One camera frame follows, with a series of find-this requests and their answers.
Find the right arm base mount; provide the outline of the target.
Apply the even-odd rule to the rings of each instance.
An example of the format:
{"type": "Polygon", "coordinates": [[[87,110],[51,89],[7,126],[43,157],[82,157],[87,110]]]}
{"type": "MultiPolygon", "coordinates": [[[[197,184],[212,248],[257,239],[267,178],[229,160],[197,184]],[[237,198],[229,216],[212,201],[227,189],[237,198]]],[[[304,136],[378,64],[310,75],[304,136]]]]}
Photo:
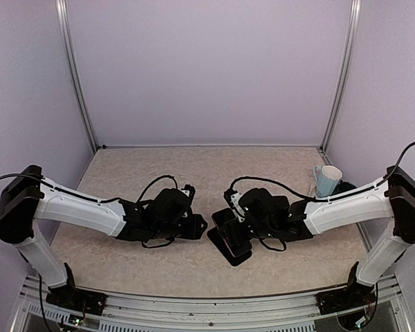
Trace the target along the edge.
{"type": "Polygon", "coordinates": [[[344,288],[323,291],[315,296],[321,315],[357,308],[377,300],[374,286],[365,286],[358,282],[358,265],[359,261],[352,266],[344,288]]]}

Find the black smartphone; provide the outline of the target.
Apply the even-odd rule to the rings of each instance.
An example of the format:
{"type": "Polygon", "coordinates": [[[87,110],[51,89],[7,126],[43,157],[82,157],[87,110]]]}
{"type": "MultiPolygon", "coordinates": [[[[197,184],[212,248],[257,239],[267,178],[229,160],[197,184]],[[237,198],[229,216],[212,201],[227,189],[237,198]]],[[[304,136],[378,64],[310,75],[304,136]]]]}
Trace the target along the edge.
{"type": "Polygon", "coordinates": [[[252,244],[246,226],[239,221],[232,209],[225,208],[212,215],[215,230],[221,243],[234,258],[252,252],[252,244]]]}

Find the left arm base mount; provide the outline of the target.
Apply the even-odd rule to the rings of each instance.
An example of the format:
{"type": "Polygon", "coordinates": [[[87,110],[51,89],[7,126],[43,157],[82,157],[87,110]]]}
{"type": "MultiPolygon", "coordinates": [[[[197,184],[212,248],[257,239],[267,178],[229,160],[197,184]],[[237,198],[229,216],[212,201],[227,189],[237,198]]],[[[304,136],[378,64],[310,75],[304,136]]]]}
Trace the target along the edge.
{"type": "Polygon", "coordinates": [[[83,314],[101,316],[106,304],[107,295],[97,291],[77,288],[71,268],[67,263],[66,284],[60,287],[48,287],[46,302],[58,307],[79,311],[83,314]]]}

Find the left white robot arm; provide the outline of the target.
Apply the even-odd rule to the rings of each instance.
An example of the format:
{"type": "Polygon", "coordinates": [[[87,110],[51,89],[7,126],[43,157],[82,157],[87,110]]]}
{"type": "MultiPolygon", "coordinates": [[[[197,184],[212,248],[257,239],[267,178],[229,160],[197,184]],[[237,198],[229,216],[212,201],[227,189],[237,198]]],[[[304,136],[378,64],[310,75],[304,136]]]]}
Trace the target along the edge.
{"type": "Polygon", "coordinates": [[[163,189],[152,200],[135,202],[121,198],[89,196],[42,176],[31,165],[19,174],[0,196],[0,240],[12,244],[40,274],[58,299],[74,308],[83,293],[73,281],[71,269],[61,264],[35,220],[51,220],[88,228],[121,241],[140,242],[164,239],[199,240],[208,224],[192,211],[195,189],[186,185],[163,189]]]}

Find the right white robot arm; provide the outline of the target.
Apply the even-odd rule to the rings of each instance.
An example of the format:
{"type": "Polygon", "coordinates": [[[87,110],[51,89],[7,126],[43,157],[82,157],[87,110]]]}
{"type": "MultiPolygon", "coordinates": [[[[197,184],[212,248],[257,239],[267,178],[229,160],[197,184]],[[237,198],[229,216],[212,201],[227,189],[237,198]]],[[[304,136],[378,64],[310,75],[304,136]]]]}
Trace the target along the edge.
{"type": "Polygon", "coordinates": [[[345,225],[389,218],[390,224],[366,258],[355,267],[355,280],[340,291],[340,301],[354,307],[379,277],[415,244],[415,181],[400,167],[387,168],[384,177],[348,192],[323,199],[301,196],[289,203],[265,188],[240,194],[229,188],[226,209],[212,220],[221,249],[230,261],[250,256],[251,239],[277,239],[281,244],[311,239],[345,225]]]}

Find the black phone case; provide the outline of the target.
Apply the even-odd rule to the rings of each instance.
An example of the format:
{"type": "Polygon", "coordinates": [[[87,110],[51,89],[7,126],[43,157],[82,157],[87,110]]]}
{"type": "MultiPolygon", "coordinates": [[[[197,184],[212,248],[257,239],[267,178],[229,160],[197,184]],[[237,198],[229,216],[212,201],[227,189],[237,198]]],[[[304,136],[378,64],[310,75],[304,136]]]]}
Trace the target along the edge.
{"type": "Polygon", "coordinates": [[[207,237],[231,266],[237,267],[252,256],[252,248],[242,251],[240,248],[230,246],[227,241],[220,236],[217,228],[208,230],[207,237]]]}
{"type": "Polygon", "coordinates": [[[290,203],[286,196],[274,196],[274,213],[280,215],[288,215],[290,203]]]}

